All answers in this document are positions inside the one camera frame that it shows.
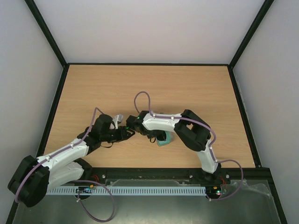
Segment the grey felt glasses case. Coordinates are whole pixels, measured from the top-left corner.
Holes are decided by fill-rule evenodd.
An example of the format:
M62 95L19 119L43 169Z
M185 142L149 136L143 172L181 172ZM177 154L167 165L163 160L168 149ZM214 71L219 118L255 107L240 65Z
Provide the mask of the grey felt glasses case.
M170 144L172 140L173 140L172 132L162 131L162 133L157 136L157 144L160 147Z

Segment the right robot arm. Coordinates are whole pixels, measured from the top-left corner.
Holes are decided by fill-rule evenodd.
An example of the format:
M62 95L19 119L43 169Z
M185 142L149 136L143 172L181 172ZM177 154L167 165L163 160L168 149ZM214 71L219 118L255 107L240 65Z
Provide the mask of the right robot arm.
M141 111L138 116L130 115L127 126L149 139L165 141L167 133L176 133L183 144L196 152L202 169L202 179L213 183L220 177L221 165L215 158L212 145L216 134L211 127L191 110L181 114L157 114Z

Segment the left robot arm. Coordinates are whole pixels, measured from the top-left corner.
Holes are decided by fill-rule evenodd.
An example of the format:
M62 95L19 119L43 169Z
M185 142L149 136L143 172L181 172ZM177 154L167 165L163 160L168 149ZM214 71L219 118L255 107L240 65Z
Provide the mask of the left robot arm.
M114 118L101 114L66 146L37 158L23 158L7 186L14 193L15 202L33 207L53 188L79 180L84 173L79 163L82 157L100 148L103 142L114 144L135 134L129 127L119 126L121 121L120 114Z

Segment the left green circuit board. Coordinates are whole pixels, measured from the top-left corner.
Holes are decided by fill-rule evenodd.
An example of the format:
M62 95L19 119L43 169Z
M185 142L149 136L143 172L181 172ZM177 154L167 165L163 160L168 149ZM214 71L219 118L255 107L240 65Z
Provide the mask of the left green circuit board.
M89 186L79 186L78 190L82 190L82 191L91 191L91 190L95 190L97 188L97 186L95 185L89 185Z

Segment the green circuit board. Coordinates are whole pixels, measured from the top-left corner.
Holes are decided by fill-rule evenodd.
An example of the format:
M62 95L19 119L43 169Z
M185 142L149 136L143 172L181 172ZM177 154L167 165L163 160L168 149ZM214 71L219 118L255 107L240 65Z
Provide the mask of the green circuit board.
M226 194L228 191L228 186L226 184L221 184L219 186L212 187L214 193L218 196Z
M91 191L91 190L95 190L97 188L97 186L95 185L89 185L89 186L79 186L78 190L82 190L82 191Z

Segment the right green circuit board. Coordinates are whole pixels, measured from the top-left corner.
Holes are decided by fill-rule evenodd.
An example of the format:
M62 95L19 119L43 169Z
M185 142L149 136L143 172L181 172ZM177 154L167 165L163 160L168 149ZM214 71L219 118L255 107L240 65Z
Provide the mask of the right green circuit board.
M221 184L219 186L212 187L214 193L218 196L226 194L228 191L228 186L226 184Z

